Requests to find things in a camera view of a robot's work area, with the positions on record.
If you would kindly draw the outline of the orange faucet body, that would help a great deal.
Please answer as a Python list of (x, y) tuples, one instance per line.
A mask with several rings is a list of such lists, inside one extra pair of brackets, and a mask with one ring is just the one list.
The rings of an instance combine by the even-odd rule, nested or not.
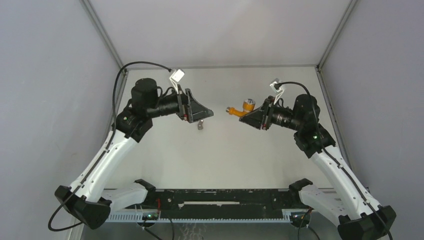
[(256, 105), (256, 102), (253, 99), (247, 98), (243, 101), (241, 110), (237, 110), (234, 107), (227, 107), (225, 111), (229, 115), (241, 118), (245, 116), (246, 114), (252, 112), (255, 109), (255, 105)]

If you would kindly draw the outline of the silver metal faucet fitting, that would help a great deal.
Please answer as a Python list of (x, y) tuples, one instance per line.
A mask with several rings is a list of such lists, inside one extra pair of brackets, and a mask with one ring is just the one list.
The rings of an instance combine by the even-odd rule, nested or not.
[(200, 120), (200, 121), (198, 122), (198, 124), (197, 124), (197, 129), (198, 129), (199, 131), (201, 131), (201, 130), (203, 130), (203, 129), (204, 129), (204, 127), (203, 127), (203, 123), (204, 123), (204, 121), (203, 121), (203, 120)]

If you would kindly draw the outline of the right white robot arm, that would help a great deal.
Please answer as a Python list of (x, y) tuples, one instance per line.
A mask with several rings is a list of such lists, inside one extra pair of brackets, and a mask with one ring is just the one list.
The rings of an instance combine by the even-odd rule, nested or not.
[(347, 165), (329, 132), (319, 122), (320, 108), (314, 96), (300, 94), (293, 107), (283, 107), (273, 97), (261, 106), (248, 98), (238, 114), (239, 121), (258, 130), (276, 125), (294, 131), (297, 147), (325, 175), (338, 195), (332, 199), (306, 178), (289, 186), (289, 203), (304, 205), (331, 221), (343, 240), (378, 240), (390, 237), (396, 219), (394, 209), (383, 206), (364, 187)]

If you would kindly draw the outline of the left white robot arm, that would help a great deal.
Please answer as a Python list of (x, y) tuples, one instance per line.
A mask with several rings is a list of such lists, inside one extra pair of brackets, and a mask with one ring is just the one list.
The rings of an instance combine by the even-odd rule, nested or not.
[(154, 118), (175, 114), (182, 121), (196, 123), (214, 115), (189, 88), (183, 90), (177, 85), (171, 93), (162, 94), (159, 89), (154, 79), (139, 79), (116, 117), (109, 140), (76, 180), (69, 186), (60, 185), (54, 193), (62, 208), (92, 230), (105, 223), (112, 212), (138, 204), (145, 209), (155, 205), (155, 187), (145, 180), (137, 179), (125, 188), (105, 188), (124, 157), (153, 127)]

